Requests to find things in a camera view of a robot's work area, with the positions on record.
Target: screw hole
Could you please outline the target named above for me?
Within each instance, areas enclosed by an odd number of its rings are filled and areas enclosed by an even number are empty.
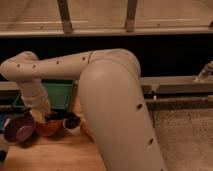
[[[149,140],[149,142],[148,142],[148,147],[150,147],[152,144],[153,144],[153,138],[151,138],[150,140]]]
[[[142,108],[142,104],[139,104],[139,105],[136,106],[137,111],[141,110],[141,108]]]

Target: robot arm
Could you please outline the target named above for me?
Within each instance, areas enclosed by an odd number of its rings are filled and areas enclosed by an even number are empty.
[[[79,79],[81,106],[107,170],[167,170],[140,86],[140,65],[129,51],[91,51],[41,61],[24,52],[3,62],[0,71],[17,82],[25,103],[44,114],[49,107],[40,78]]]

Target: green container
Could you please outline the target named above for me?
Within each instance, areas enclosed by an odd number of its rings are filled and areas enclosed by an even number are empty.
[[[64,81],[62,84],[59,82],[51,83],[51,81],[47,81],[46,83],[43,83],[43,85],[47,89],[51,109],[55,111],[67,111],[69,108],[70,99],[74,87],[74,81]],[[13,107],[24,107],[24,103],[21,100],[20,93],[13,102]]]

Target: metal frame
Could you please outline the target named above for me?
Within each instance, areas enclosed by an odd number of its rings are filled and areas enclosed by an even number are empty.
[[[64,34],[73,32],[67,0],[57,0]]]
[[[127,32],[132,32],[134,30],[137,2],[138,0],[128,0],[125,22]]]
[[[177,34],[210,34],[209,27],[170,27],[170,28],[134,28],[126,29],[74,29],[72,34],[64,34],[63,30],[32,30],[32,31],[0,31],[0,38],[9,37],[78,37],[78,36],[133,36],[133,35],[177,35]]]
[[[209,76],[204,83],[194,82],[195,78],[196,76],[142,77],[141,86],[145,95],[213,93],[213,76]],[[14,98],[18,91],[14,82],[0,82],[0,99]]]

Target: floor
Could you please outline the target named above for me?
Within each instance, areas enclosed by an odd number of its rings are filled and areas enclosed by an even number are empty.
[[[168,170],[212,171],[212,99],[201,96],[146,101]],[[7,150],[9,144],[3,140],[0,146]]]
[[[74,28],[123,28],[128,0],[68,0]],[[1,0],[0,30],[60,30],[57,1]],[[207,26],[211,0],[138,0],[135,27]]]

